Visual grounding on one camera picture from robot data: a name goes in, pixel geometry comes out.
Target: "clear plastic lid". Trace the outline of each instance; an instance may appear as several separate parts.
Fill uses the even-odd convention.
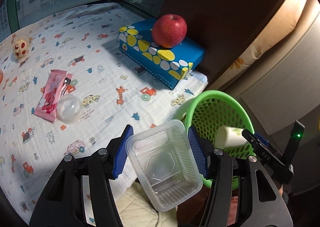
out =
[[[125,148],[156,210],[168,211],[201,190],[202,179],[181,121],[134,134]]]
[[[63,123],[75,123],[81,117],[83,111],[82,102],[78,97],[72,94],[66,94],[58,101],[56,111],[58,118]]]

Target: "mesh basket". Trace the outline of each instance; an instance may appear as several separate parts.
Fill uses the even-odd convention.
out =
[[[185,127],[194,125],[202,138],[209,139],[214,144],[214,137],[221,126],[246,128],[254,133],[252,123],[242,106],[231,96],[220,91],[205,91],[196,97],[191,103],[186,119]],[[236,148],[225,148],[230,156],[247,158],[253,153],[252,146],[247,143]],[[211,187],[212,180],[203,179],[207,187]],[[238,188],[238,177],[232,181],[232,189]]]

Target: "metal screw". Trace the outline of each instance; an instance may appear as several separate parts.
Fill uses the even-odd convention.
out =
[[[72,156],[71,156],[71,155],[66,155],[66,156],[64,157],[64,161],[68,162],[68,161],[70,161],[70,160],[72,160]]]
[[[249,160],[251,162],[257,162],[257,158],[255,156],[249,156]]]
[[[213,151],[216,155],[222,155],[223,151],[221,149],[214,149]]]
[[[108,152],[107,149],[99,149],[98,150],[99,155],[105,155],[107,152]]]

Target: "bed sheet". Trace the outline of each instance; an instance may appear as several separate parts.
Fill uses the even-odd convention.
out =
[[[204,75],[191,72],[169,90],[122,54],[118,28],[140,20],[116,3],[84,5],[44,18],[0,44],[0,186],[26,223],[64,155],[89,156],[119,137],[126,124],[137,133],[170,120],[206,86]],[[28,57],[18,62],[12,44],[21,35],[32,42]],[[68,92],[85,102],[75,124],[34,115],[51,69],[73,74]],[[111,182],[115,200],[135,179],[127,160]]]

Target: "blue tissue box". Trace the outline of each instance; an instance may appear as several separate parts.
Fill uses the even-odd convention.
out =
[[[159,47],[151,37],[155,22],[152,18],[120,28],[120,51],[173,90],[202,61],[204,48],[188,37],[174,48]]]

